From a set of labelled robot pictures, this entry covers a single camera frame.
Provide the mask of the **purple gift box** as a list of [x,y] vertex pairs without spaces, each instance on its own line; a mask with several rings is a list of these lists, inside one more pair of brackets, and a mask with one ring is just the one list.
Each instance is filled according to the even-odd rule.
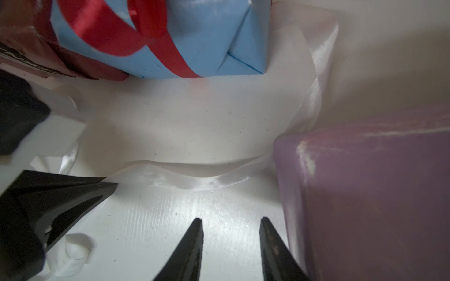
[[311,280],[450,278],[449,104],[283,135],[274,158],[289,249]]

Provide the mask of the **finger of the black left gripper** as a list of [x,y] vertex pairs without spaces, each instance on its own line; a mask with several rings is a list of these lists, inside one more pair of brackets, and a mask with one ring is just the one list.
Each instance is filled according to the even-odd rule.
[[47,252],[117,186],[100,177],[23,171],[1,195],[1,280],[37,275]]

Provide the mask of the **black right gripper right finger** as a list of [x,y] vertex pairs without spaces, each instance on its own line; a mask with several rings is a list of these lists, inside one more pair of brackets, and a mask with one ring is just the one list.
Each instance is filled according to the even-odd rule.
[[268,217],[261,219],[259,233],[264,281],[310,281]]

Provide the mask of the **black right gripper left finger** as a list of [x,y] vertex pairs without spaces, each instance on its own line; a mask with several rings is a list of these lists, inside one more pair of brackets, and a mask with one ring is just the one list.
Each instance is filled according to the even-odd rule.
[[203,242],[202,220],[196,218],[192,221],[154,281],[198,281],[200,279]]

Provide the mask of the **red satin ribbon bow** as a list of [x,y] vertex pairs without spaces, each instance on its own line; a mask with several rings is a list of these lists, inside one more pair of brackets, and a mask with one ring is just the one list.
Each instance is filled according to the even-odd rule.
[[168,32],[165,1],[127,1],[134,27],[120,18],[105,1],[58,1],[57,5],[73,32],[98,51],[125,57],[147,46],[176,76],[198,77]]

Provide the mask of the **white satin ribbon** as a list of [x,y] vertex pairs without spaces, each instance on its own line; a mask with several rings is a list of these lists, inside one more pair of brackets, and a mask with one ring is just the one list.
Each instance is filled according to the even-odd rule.
[[[299,107],[304,124],[320,108],[307,103],[316,75],[300,22],[335,29],[339,11],[328,1],[275,1],[269,64],[264,75],[123,82],[39,79],[67,91],[89,113],[74,176],[109,177],[160,163],[189,176],[225,173],[269,152]],[[75,281],[150,281],[191,222],[205,232],[200,279],[260,281],[260,220],[286,235],[274,166],[233,186],[203,191],[147,180],[118,186],[71,234],[91,242]]]

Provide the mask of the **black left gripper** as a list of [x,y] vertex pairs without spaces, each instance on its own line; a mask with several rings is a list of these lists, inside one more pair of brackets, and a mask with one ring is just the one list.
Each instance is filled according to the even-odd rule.
[[34,95],[30,84],[1,70],[1,155],[10,155],[35,126],[45,121],[50,108]]

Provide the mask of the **blue gift box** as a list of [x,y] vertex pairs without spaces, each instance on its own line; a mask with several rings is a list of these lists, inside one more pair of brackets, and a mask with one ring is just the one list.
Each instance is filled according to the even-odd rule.
[[[127,1],[105,1],[131,27]],[[144,46],[118,57],[91,47],[78,37],[52,2],[50,22],[58,43],[139,78],[178,78]],[[198,75],[258,75],[266,71],[270,1],[165,1],[167,29],[187,65]]]

